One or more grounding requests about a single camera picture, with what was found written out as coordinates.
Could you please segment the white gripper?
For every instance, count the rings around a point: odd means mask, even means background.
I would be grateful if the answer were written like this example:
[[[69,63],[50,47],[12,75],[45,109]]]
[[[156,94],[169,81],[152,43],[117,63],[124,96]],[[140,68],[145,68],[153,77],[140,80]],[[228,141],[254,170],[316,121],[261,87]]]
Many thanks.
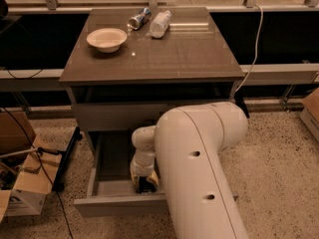
[[[158,190],[160,182],[159,182],[158,175],[155,172],[155,166],[153,164],[141,165],[133,159],[130,164],[130,171],[131,171],[131,180],[132,180],[135,193],[140,192],[140,184],[139,184],[140,177],[146,177],[147,182],[154,187],[154,190]]]

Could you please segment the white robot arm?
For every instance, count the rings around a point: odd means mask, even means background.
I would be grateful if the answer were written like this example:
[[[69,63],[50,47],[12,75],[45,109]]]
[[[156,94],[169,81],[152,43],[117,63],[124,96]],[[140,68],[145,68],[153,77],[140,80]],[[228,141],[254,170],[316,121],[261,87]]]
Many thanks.
[[[159,171],[177,239],[248,239],[218,157],[247,129],[242,109],[221,102],[175,108],[134,131],[132,180]]]

